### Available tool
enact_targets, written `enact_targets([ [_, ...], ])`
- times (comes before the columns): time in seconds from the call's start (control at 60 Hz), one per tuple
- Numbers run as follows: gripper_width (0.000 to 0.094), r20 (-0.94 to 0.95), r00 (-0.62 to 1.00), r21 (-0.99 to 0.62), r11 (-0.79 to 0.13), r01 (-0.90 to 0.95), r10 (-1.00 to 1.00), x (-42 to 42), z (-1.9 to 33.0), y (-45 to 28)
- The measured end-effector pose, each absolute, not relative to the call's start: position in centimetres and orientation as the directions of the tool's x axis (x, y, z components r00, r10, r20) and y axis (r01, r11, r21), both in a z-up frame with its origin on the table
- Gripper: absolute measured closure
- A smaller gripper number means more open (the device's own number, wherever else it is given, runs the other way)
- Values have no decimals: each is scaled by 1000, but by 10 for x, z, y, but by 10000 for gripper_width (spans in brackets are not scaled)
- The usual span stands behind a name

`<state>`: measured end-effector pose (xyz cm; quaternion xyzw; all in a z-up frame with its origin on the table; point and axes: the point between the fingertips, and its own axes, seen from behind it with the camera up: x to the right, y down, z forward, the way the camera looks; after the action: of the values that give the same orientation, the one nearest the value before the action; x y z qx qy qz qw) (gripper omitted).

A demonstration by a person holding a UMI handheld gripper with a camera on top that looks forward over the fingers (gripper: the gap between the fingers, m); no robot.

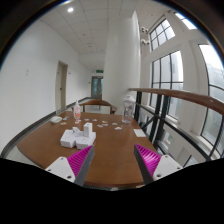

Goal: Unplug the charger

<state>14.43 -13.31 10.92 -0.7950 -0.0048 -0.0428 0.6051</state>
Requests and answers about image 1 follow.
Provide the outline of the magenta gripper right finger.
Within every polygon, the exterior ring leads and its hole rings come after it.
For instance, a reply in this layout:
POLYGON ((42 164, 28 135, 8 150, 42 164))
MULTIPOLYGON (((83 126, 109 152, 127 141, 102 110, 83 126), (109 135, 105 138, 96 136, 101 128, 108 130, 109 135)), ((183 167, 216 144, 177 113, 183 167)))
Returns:
POLYGON ((159 154, 143 146, 134 145, 134 155, 145 184, 150 184, 182 169, 169 155, 159 154))

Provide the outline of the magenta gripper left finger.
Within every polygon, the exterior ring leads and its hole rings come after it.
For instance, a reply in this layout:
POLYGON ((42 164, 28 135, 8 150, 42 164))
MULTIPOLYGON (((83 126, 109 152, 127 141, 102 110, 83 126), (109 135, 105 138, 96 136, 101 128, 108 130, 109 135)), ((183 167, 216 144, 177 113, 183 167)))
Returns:
POLYGON ((91 145, 69 157, 57 158, 46 168, 46 171, 83 186, 94 155, 94 146, 91 145))

